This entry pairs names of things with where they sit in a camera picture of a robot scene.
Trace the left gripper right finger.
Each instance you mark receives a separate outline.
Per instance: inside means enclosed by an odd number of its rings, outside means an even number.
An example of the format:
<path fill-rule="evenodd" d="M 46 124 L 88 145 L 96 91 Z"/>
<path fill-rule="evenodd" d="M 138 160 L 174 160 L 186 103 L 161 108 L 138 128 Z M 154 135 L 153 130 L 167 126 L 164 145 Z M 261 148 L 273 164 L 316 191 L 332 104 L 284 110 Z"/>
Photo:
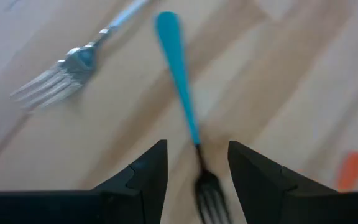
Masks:
<path fill-rule="evenodd" d="M 358 192 L 340 193 L 237 141 L 228 162 L 247 224 L 358 224 Z"/>

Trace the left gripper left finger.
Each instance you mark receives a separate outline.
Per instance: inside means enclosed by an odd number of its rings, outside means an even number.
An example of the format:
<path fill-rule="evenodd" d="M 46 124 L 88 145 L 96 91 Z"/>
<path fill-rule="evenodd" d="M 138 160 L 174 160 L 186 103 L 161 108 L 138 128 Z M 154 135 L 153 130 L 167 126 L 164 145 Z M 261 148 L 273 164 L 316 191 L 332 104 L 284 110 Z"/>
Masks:
<path fill-rule="evenodd" d="M 159 224 L 167 141 L 90 190 L 0 191 L 0 224 Z"/>

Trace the orange-handled silver fork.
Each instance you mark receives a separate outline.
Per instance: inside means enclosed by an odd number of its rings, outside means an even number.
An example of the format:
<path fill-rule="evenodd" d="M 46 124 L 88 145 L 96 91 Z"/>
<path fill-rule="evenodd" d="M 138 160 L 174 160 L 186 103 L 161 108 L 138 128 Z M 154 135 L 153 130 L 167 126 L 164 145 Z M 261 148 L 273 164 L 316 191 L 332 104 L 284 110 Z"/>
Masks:
<path fill-rule="evenodd" d="M 358 185 L 358 151 L 349 151 L 341 163 L 336 188 L 340 192 L 354 190 Z"/>
<path fill-rule="evenodd" d="M 23 109 L 33 112 L 76 93 L 96 73 L 98 49 L 102 44 L 149 2 L 151 0 L 134 0 L 99 31 L 96 39 L 84 46 L 70 49 L 65 58 L 14 90 L 10 98 L 23 103 Z"/>

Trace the teal-handled black fork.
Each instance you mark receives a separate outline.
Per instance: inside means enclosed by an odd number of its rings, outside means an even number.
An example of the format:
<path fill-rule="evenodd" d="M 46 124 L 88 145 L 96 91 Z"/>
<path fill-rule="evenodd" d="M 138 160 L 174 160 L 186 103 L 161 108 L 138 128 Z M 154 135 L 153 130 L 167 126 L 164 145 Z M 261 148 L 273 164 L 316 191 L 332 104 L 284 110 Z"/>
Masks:
<path fill-rule="evenodd" d="M 203 145 L 188 80 L 180 18 L 174 12 L 161 12 L 156 18 L 155 28 L 195 147 L 199 172 L 194 182 L 193 193 L 201 222 L 202 224 L 233 224 L 219 178 L 208 169 L 203 155 Z"/>

